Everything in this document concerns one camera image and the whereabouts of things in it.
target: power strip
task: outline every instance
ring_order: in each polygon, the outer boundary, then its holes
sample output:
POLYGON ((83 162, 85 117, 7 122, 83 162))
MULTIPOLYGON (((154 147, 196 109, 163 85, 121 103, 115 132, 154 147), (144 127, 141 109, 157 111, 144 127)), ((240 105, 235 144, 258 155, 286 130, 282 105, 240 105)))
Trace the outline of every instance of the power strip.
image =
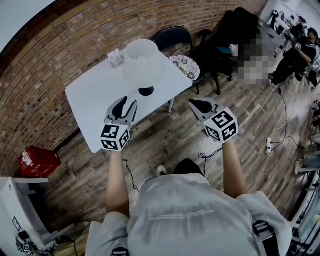
POLYGON ((271 138, 266 139, 266 145, 265 145, 265 154, 270 155, 272 153, 272 145, 271 145, 271 138))

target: gray t-shirt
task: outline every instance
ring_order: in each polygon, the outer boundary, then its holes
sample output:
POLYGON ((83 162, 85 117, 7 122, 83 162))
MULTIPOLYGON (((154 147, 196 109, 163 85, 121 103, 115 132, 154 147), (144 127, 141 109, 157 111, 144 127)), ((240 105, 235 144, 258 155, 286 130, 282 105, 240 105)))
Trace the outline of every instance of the gray t-shirt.
POLYGON ((285 256, 292 228, 261 191, 233 199, 200 174, 160 176, 142 186, 130 219, 111 212, 91 223, 86 255, 123 247, 130 256, 265 256, 252 226, 259 220, 274 228, 285 256))

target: red box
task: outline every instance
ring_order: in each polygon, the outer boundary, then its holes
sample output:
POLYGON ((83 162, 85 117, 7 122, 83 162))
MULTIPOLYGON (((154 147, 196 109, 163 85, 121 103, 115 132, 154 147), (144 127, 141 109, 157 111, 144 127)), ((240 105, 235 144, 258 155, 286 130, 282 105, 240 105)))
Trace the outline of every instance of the red box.
POLYGON ((23 176, 30 178, 47 178, 61 165, 58 155, 53 151, 31 146, 26 152, 32 160, 32 166, 26 165, 22 161, 22 157, 19 158, 19 166, 23 176))

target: lamp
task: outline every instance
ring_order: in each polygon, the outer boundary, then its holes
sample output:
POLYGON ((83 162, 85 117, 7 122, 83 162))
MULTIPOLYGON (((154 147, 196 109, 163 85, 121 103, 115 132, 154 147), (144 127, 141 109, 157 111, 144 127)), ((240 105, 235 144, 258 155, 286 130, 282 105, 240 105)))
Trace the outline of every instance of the lamp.
POLYGON ((131 42, 124 50, 123 76, 139 88, 143 96, 150 96, 162 79, 164 65, 158 46, 147 39, 131 42))

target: wooden floor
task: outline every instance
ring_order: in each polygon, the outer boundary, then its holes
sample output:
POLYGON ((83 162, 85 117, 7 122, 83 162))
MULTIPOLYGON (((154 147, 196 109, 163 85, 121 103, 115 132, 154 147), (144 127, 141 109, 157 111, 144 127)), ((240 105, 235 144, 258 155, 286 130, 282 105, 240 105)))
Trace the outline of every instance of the wooden floor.
MULTIPOLYGON (((214 92, 216 85, 212 79, 208 78, 200 86, 200 97, 213 98, 236 115, 239 124, 236 145, 249 191, 263 191, 287 218, 300 191, 300 180, 294 175, 295 161, 303 158, 306 150, 299 149, 288 138, 271 155, 265 155, 266 138, 286 122, 284 102, 278 91, 268 84, 262 87, 244 85, 237 78, 229 82, 223 76, 220 81, 220 96, 214 92)), ((306 147, 311 145, 310 104, 319 95, 311 93, 310 88, 305 80, 299 83, 295 79, 282 88, 288 114, 287 135, 306 147)), ((219 147, 202 133, 189 109, 188 99, 195 97, 195 91, 189 90, 176 98, 171 114, 166 104, 134 127, 124 158, 129 160, 139 188, 154 176, 157 165, 164 165, 172 172, 181 160, 190 158, 203 170, 198 153, 210 155, 219 147)), ((272 140, 281 141, 284 133, 284 127, 276 130, 272 140)), ((59 156, 63 164, 49 177, 50 182, 43 185, 46 190, 42 204, 44 222, 59 229, 83 220, 102 221, 106 213, 108 154, 102 150, 91 153, 80 134, 59 152, 59 156)), ((223 191, 221 152, 207 160, 206 177, 214 188, 223 191)), ((130 204, 134 207, 138 192, 133 189, 130 175, 126 181, 130 204)))

